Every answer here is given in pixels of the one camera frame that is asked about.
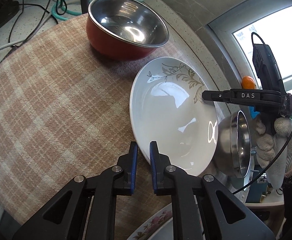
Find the right gloved hand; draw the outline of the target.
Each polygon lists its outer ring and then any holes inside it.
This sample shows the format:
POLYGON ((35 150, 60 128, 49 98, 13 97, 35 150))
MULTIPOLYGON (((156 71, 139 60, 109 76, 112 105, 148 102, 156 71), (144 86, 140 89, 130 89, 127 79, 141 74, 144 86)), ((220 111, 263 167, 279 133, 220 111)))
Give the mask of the right gloved hand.
MULTIPOLYGON (((292 131, 292 120, 289 118, 278 118, 274 122, 275 135, 266 133, 266 126, 260 115, 253 120, 255 128, 257 162, 261 168, 276 157, 282 146, 287 141, 292 131)), ((274 189, 279 189, 284 180, 292 177, 292 137, 277 160, 266 171, 268 182, 274 189)))

